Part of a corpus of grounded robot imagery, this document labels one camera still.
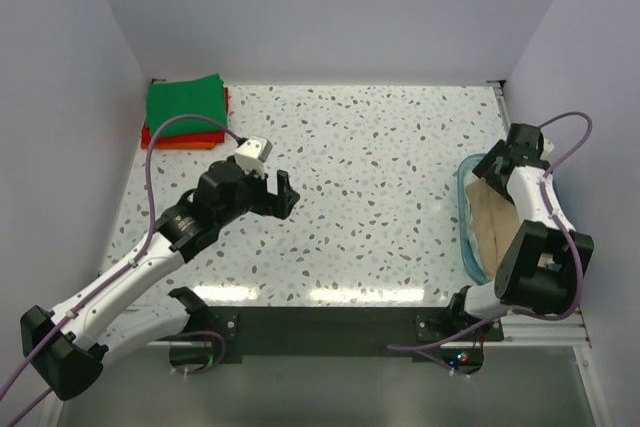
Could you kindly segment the beige t shirt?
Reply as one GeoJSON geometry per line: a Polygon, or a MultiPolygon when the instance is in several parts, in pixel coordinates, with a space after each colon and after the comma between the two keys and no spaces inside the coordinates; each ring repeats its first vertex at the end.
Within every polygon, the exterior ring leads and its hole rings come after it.
{"type": "Polygon", "coordinates": [[[484,276],[493,280],[521,222],[515,206],[483,179],[465,187],[471,214],[471,245],[484,276]]]}

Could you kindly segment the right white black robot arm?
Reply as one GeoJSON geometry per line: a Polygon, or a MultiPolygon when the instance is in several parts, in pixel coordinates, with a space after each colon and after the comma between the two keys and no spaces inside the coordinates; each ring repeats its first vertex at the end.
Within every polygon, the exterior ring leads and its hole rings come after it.
{"type": "Polygon", "coordinates": [[[510,312],[556,322],[579,307],[594,241],[564,214],[545,143],[539,127],[515,123],[473,170],[478,185],[514,210],[517,229],[493,279],[452,300],[445,326],[456,339],[510,312]]]}

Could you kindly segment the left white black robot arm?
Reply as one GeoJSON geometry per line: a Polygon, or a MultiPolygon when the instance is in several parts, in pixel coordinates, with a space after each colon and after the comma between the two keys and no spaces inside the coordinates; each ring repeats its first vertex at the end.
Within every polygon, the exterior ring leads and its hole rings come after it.
{"type": "Polygon", "coordinates": [[[75,297],[49,310],[33,306],[21,316],[25,360],[59,399],[83,393],[102,373],[110,351],[100,335],[145,291],[216,243],[243,215],[289,217],[300,195],[287,172],[278,171],[276,180],[271,193],[266,176],[243,170],[231,158],[211,164],[116,265],[75,297]]]}

